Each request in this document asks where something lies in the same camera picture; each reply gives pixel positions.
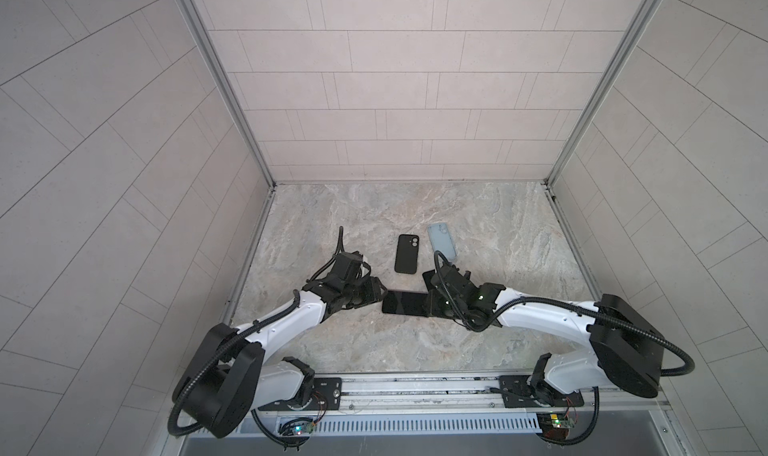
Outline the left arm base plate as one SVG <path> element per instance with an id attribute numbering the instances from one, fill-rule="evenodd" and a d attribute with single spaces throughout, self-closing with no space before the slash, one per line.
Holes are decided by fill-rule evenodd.
<path id="1" fill-rule="evenodd" d="M 313 377 L 303 381 L 289 399 L 278 399 L 262 406 L 260 411 L 338 410 L 342 390 L 341 378 Z"/>

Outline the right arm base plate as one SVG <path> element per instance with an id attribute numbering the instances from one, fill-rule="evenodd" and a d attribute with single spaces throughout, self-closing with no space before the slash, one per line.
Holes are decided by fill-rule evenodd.
<path id="1" fill-rule="evenodd" d="M 544 381 L 531 385 L 529 379 L 527 375 L 499 377 L 499 394 L 505 408 L 567 408 L 584 405 L 579 391 L 564 394 Z"/>

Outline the purple phone black screen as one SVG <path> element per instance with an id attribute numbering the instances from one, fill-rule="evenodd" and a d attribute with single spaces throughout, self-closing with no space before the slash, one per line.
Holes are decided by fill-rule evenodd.
<path id="1" fill-rule="evenodd" d="M 382 300 L 384 314 L 429 317 L 431 300 L 428 293 L 411 291 L 389 291 Z"/>

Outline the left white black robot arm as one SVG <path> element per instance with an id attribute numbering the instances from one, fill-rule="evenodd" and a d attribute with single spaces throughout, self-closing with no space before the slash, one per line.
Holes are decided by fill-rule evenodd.
<path id="1" fill-rule="evenodd" d="M 378 303 L 386 293 L 361 253 L 338 251 L 288 303 L 249 325 L 213 326 L 173 391 L 169 434 L 205 429 L 223 438 L 254 408 L 274 401 L 306 404 L 311 367 L 292 357 L 269 364 L 269 358 L 335 313 Z"/>

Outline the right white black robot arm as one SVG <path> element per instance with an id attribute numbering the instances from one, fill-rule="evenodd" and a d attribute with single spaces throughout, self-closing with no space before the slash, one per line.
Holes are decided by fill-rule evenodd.
<path id="1" fill-rule="evenodd" d="M 613 385 L 629 394 L 654 398 L 659 392 L 663 348 L 636 332 L 611 325 L 497 283 L 474 285 L 452 265 L 423 274 L 433 298 L 432 313 L 478 327 L 532 329 L 571 341 L 577 349 L 545 353 L 526 376 L 521 396 L 557 406 L 582 389 Z"/>

